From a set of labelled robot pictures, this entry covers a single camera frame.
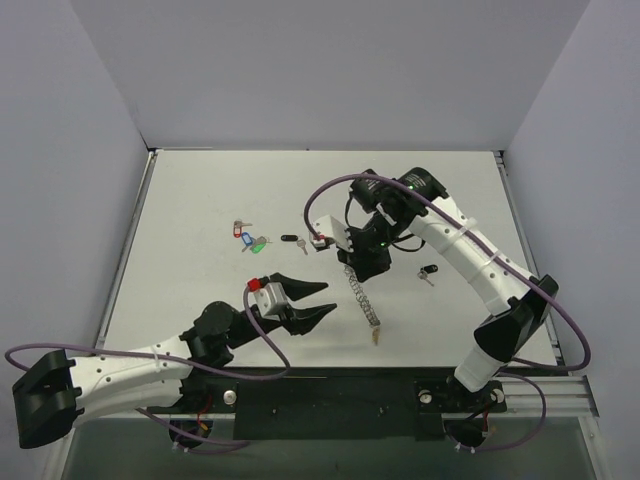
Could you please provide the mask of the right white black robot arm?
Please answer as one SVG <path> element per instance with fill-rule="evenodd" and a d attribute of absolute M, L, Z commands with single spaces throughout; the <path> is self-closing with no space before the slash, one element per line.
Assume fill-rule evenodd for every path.
<path fill-rule="evenodd" d="M 365 174 L 352 182 L 351 197 L 369 214 L 368 222 L 358 228 L 330 219 L 327 236 L 336 243 L 339 260 L 363 283 L 389 270 L 391 244 L 409 232 L 479 295 L 489 316 L 475 329 L 474 347 L 446 386 L 449 402 L 468 409 L 542 327 L 558 284 L 549 275 L 536 278 L 503 255 L 427 170 L 414 167 L 401 176 L 403 190 L 377 180 L 371 169 Z"/>

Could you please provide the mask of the yellow tag key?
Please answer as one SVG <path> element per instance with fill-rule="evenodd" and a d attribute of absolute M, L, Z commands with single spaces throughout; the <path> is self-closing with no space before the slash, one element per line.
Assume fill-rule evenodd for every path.
<path fill-rule="evenodd" d="M 371 339 L 374 345 L 378 345 L 380 341 L 381 327 L 375 326 L 371 330 Z"/>

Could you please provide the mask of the green key tag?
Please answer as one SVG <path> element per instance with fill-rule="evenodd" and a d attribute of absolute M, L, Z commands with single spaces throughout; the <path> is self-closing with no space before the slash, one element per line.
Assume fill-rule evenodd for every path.
<path fill-rule="evenodd" d="M 254 243 L 250 247 L 250 251 L 253 254 L 258 254 L 270 243 L 271 243 L 271 241 L 270 241 L 269 238 L 264 237 L 264 236 L 260 236 L 260 237 L 255 239 Z"/>

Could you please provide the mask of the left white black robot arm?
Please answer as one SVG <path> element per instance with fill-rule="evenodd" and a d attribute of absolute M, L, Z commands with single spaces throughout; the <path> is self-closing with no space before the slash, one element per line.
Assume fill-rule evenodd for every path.
<path fill-rule="evenodd" d="M 279 328 L 292 336 L 311 332 L 336 304 L 297 309 L 294 302 L 327 289 L 325 282 L 304 282 L 279 273 L 250 280 L 242 309 L 223 301 L 207 305 L 191 328 L 166 340 L 129 351 L 41 343 L 43 356 L 27 367 L 6 351 L 6 361 L 22 370 L 12 395 L 18 442 L 23 449 L 49 445 L 81 424 L 115 413 L 149 407 L 192 412 L 206 397 L 198 373 L 237 380 L 228 370 L 235 349 L 262 339 L 278 356 L 270 338 Z"/>

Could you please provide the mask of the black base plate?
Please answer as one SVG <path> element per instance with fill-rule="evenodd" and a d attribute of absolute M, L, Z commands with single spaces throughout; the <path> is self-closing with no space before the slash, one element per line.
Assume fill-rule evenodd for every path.
<path fill-rule="evenodd" d="M 436 440 L 452 419 L 480 427 L 484 412 L 506 410 L 499 381 L 470 393 L 450 367 L 294 368 L 271 381 L 196 374 L 179 387 L 178 401 L 151 413 L 228 420 L 235 440 Z"/>

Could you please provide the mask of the white disc wire keyring holder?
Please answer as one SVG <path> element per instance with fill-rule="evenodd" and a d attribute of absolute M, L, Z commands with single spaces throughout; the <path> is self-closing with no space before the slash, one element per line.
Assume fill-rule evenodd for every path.
<path fill-rule="evenodd" d="M 344 274 L 355 296 L 356 302 L 358 303 L 369 326 L 372 329 L 379 328 L 381 326 L 381 322 L 375 312 L 375 309 L 373 308 L 371 302 L 369 301 L 369 298 L 366 295 L 361 283 L 358 281 L 354 269 L 348 265 L 345 265 Z"/>

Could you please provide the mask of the red tag key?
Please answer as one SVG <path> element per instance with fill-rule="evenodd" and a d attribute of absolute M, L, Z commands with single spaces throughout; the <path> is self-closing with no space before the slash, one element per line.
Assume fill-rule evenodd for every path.
<path fill-rule="evenodd" d="M 240 238 L 243 234 L 245 227 L 252 226 L 252 223 L 243 222 L 241 219 L 236 219 L 233 222 L 233 237 Z"/>

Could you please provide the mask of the black tag silver key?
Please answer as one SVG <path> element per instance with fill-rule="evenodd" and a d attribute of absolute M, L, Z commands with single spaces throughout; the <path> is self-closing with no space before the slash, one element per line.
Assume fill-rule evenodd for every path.
<path fill-rule="evenodd" d="M 294 234 L 284 234 L 280 236 L 280 240 L 284 243 L 295 244 L 304 253 L 304 255 L 308 254 L 306 240 L 301 236 Z"/>

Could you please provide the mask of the blue key tag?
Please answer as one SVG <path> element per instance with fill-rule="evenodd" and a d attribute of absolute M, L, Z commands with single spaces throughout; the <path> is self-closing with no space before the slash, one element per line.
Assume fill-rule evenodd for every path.
<path fill-rule="evenodd" d="M 243 252 L 245 252 L 248 249 L 250 249 L 255 243 L 255 239 L 248 232 L 244 232 L 241 235 L 241 239 L 242 239 L 243 244 L 244 244 L 243 249 L 242 249 Z"/>

